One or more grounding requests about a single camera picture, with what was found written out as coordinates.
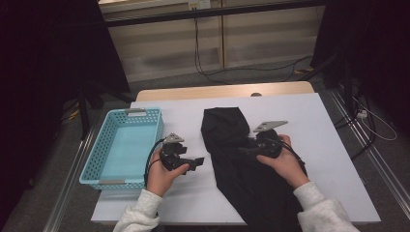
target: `blue plastic basket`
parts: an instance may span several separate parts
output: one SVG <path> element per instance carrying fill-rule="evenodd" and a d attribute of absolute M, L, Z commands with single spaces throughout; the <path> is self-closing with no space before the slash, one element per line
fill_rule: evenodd
<path fill-rule="evenodd" d="M 162 131 L 159 108 L 109 111 L 79 182 L 94 189 L 142 189 L 148 155 Z"/>

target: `black cloth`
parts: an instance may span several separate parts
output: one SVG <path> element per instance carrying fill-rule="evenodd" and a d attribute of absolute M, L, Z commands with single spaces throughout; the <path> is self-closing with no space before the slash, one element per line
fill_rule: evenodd
<path fill-rule="evenodd" d="M 293 188 L 272 167 L 238 152 L 249 145 L 249 125 L 238 107 L 205 109 L 201 132 L 217 187 L 249 231 L 302 231 Z"/>

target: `gray sweatshirt sleeve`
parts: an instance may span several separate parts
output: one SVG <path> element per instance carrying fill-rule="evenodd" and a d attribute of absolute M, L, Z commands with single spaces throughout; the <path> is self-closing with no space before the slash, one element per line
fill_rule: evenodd
<path fill-rule="evenodd" d="M 298 214 L 304 232 L 359 231 L 352 225 L 341 204 L 325 198 L 314 182 L 296 188 L 293 193 L 304 209 Z"/>
<path fill-rule="evenodd" d="M 151 231 L 160 223 L 160 218 L 156 214 L 161 203 L 160 196 L 143 189 L 136 204 L 127 206 L 115 225 L 114 232 Z"/>

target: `person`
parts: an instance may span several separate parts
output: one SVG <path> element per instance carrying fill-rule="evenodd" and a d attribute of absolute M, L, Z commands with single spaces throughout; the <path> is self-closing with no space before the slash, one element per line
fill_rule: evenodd
<path fill-rule="evenodd" d="M 291 145 L 289 136 L 280 135 L 283 142 Z M 153 154 L 152 160 L 160 158 L 159 151 Z M 294 190 L 294 194 L 304 209 L 298 214 L 298 219 L 304 232 L 316 231 L 359 231 L 354 227 L 345 213 L 341 204 L 335 199 L 326 198 L 314 182 L 303 172 L 292 153 L 282 149 L 276 159 L 257 156 L 257 160 L 274 168 Z M 172 182 L 186 172 L 188 164 L 168 171 L 160 161 L 152 164 L 148 176 L 148 185 L 143 189 L 137 202 L 128 206 L 118 220 L 114 232 L 118 231 L 151 231 L 155 228 L 160 218 L 157 210 L 162 202 L 162 197 L 169 190 Z"/>

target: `white table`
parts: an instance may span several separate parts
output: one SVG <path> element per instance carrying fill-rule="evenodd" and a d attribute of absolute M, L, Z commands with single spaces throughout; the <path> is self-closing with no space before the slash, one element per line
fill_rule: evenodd
<path fill-rule="evenodd" d="M 161 223 L 179 225 L 245 224 L 217 189 L 210 155 L 200 132 L 203 109 L 239 106 L 249 126 L 287 120 L 278 133 L 290 135 L 294 150 L 306 163 L 307 174 L 322 192 L 338 199 L 353 222 L 380 221 L 353 163 L 317 94 L 256 98 L 138 101 L 132 107 L 160 107 L 163 136 L 175 132 L 185 138 L 186 158 L 205 157 L 204 164 L 178 178 L 159 210 Z M 136 190 L 103 190 L 92 221 L 115 223 L 125 207 L 136 201 Z"/>

